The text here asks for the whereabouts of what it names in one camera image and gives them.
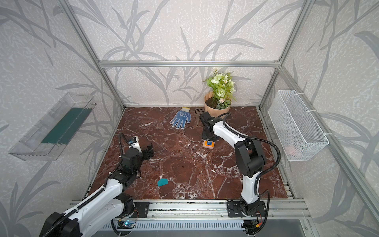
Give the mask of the teal block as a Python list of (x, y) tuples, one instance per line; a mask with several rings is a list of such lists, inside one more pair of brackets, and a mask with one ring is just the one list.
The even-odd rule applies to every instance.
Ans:
[(162, 186), (167, 185), (167, 184), (168, 184), (168, 179), (166, 179), (166, 178), (161, 178), (159, 181), (157, 181), (158, 187), (162, 187)]

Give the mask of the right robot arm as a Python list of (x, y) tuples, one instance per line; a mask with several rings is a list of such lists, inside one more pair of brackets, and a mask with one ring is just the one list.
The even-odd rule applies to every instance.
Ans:
[[(269, 190), (259, 193), (259, 183), (263, 175), (274, 170), (281, 159), (279, 148), (264, 139), (250, 137), (229, 126), (226, 118), (230, 113), (221, 114), (218, 117), (212, 117), (208, 112), (200, 115), (200, 121), (203, 124), (202, 138), (207, 141), (216, 141), (219, 138), (225, 140), (235, 149), (235, 158), (237, 167), (243, 177), (243, 188), (237, 207), (229, 206), (232, 211), (229, 217), (253, 217), (262, 215), (268, 216), (269, 198), (266, 202), (261, 200), (261, 196), (269, 194)], [(266, 143), (276, 150), (276, 162), (266, 170), (265, 154), (262, 143)]]

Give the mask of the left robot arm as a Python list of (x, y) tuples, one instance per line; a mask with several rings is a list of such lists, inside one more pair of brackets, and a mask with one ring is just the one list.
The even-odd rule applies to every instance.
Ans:
[(120, 162), (116, 169), (79, 204), (48, 216), (41, 237), (91, 237), (115, 218), (133, 215), (133, 198), (125, 190), (141, 176), (143, 161), (152, 158), (155, 152), (152, 144), (141, 149), (138, 137), (126, 138), (120, 133), (118, 139)]

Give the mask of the brown slotted plastic scoop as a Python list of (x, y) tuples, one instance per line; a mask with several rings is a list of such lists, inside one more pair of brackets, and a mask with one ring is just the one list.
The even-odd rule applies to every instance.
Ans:
[(200, 122), (200, 116), (205, 112), (204, 108), (195, 108), (195, 125), (198, 126)]

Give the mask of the flower pot with plant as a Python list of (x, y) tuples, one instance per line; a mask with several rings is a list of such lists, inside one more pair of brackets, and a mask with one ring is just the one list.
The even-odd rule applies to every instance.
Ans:
[(206, 84), (212, 90), (204, 97), (204, 109), (212, 117), (218, 117), (230, 111), (233, 94), (236, 91), (232, 73), (213, 71), (206, 79)]

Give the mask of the blue dotted work glove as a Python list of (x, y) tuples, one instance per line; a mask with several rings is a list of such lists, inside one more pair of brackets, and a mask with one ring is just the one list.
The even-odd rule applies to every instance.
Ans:
[(184, 129), (186, 124), (191, 122), (191, 114), (190, 108), (182, 107), (180, 111), (178, 111), (175, 117), (170, 121), (172, 127), (176, 129)]

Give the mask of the green circuit board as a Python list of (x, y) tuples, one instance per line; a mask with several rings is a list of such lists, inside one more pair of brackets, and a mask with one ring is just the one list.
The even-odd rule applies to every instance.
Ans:
[(135, 221), (129, 221), (129, 220), (122, 221), (122, 220), (120, 220), (117, 222), (117, 225), (118, 225), (119, 229), (133, 229), (135, 226)]

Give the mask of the pink object in basket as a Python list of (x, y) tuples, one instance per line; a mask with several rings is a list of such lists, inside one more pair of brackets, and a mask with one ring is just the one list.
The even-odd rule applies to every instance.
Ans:
[(293, 145), (285, 146), (284, 149), (287, 156), (291, 156), (291, 157), (296, 157), (301, 153), (301, 151), (297, 149), (296, 147), (294, 147)]

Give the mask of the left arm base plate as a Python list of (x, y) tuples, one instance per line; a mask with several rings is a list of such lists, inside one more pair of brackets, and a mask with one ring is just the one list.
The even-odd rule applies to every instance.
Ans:
[(130, 218), (147, 218), (149, 212), (150, 202), (148, 201), (137, 201), (134, 202), (134, 212)]

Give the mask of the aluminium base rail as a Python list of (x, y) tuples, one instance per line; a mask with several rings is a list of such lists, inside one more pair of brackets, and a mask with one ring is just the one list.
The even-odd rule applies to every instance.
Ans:
[[(250, 217), (228, 217), (227, 200), (147, 200), (150, 202), (146, 220), (227, 220), (239, 218), (247, 220)], [(65, 211), (71, 218), (85, 222), (99, 218), (108, 223), (111, 218), (130, 217), (134, 212), (134, 204), (125, 205), (114, 199), (103, 207), (87, 204), (85, 207)], [(311, 214), (302, 199), (272, 199), (269, 203), (268, 217), (272, 219), (310, 219)]]

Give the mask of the clear plastic wall shelf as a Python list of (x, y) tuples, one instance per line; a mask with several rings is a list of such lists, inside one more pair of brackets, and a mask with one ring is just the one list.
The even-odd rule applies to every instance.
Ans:
[(23, 161), (57, 160), (95, 106), (93, 96), (66, 93), (9, 153)]

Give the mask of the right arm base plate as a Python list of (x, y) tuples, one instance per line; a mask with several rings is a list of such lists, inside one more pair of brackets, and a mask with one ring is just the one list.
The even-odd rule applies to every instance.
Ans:
[(226, 205), (228, 217), (264, 217), (267, 211), (265, 203), (260, 198), (251, 204), (247, 204), (244, 200), (228, 199)]

